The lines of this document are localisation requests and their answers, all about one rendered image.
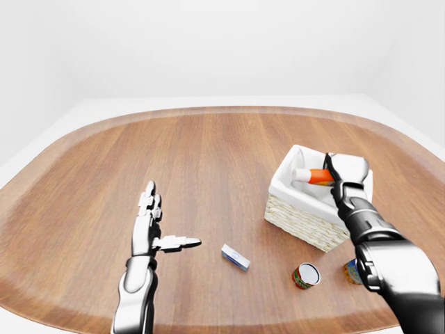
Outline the white lined wicker basket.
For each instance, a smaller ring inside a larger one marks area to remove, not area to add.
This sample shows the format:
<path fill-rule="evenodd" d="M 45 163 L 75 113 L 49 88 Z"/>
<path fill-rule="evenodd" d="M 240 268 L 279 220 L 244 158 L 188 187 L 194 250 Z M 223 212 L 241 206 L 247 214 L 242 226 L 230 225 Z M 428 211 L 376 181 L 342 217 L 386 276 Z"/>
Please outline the white lined wicker basket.
<path fill-rule="evenodd" d="M 295 169 L 322 168 L 324 159 L 322 152 L 294 145 L 270 181 L 264 218 L 327 253 L 350 239 L 331 188 L 293 178 Z"/>

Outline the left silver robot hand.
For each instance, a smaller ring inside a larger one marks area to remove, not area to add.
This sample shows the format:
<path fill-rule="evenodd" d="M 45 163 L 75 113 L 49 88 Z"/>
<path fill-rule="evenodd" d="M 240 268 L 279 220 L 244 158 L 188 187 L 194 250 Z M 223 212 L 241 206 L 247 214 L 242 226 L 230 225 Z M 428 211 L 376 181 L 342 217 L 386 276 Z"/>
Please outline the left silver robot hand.
<path fill-rule="evenodd" d="M 184 248 L 200 246 L 202 241 L 193 237 L 178 237 L 175 235 L 161 236 L 160 222 L 163 218 L 162 198 L 156 192 L 156 184 L 150 180 L 141 193 L 138 202 L 138 215 L 136 217 L 132 240 L 131 254 L 156 256 L 158 251 L 175 253 Z"/>

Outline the orange ketchup bottle white cap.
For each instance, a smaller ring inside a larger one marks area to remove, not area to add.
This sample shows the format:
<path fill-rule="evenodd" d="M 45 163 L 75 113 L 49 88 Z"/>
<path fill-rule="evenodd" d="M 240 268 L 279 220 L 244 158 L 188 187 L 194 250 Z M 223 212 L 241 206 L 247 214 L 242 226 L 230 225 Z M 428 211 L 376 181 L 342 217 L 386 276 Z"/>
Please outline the orange ketchup bottle white cap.
<path fill-rule="evenodd" d="M 294 181 L 305 182 L 322 186 L 331 186 L 334 184 L 334 178 L 328 169 L 306 169 L 294 168 L 292 171 Z"/>

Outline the yellow blue tin can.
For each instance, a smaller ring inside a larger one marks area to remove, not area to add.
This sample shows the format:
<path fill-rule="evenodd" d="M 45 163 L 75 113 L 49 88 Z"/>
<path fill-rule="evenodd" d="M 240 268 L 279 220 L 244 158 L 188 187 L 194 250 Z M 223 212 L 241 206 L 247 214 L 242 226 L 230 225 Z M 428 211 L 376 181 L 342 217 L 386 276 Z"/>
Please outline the yellow blue tin can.
<path fill-rule="evenodd" d="M 354 258 L 344 264 L 343 266 L 343 273 L 345 274 L 346 278 L 349 282 L 355 285 L 363 285 L 362 279 L 359 275 L 359 271 L 357 268 L 357 259 Z"/>

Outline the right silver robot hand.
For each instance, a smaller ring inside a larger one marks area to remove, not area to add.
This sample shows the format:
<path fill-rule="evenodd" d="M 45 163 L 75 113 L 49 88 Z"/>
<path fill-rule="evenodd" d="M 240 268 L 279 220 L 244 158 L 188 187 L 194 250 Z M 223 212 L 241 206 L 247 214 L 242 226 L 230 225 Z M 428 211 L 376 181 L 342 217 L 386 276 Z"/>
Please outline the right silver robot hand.
<path fill-rule="evenodd" d="M 359 156 L 341 153 L 327 153 L 323 162 L 336 183 L 346 182 L 363 185 L 369 173 L 368 161 Z"/>

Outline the small white blue box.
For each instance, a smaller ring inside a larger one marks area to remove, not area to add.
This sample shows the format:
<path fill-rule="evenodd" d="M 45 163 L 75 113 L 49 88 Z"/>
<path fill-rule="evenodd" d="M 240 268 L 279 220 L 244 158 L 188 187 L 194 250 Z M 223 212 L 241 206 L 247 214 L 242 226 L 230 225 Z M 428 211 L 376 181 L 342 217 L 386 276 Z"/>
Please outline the small white blue box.
<path fill-rule="evenodd" d="M 232 264 L 235 264 L 238 268 L 243 271 L 247 271 L 250 266 L 250 261 L 243 257 L 241 254 L 236 252 L 233 248 L 224 244 L 221 248 L 221 254 L 224 258 L 229 260 Z"/>

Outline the red green tin can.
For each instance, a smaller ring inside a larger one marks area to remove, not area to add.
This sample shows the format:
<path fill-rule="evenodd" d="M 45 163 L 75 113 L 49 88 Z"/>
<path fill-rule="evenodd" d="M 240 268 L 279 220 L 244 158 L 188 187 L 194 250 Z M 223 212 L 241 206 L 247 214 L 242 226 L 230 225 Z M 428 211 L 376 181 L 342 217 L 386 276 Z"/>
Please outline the red green tin can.
<path fill-rule="evenodd" d="M 291 278 L 297 288 L 309 289 L 320 283 L 321 275 L 313 264 L 303 262 L 293 271 Z"/>

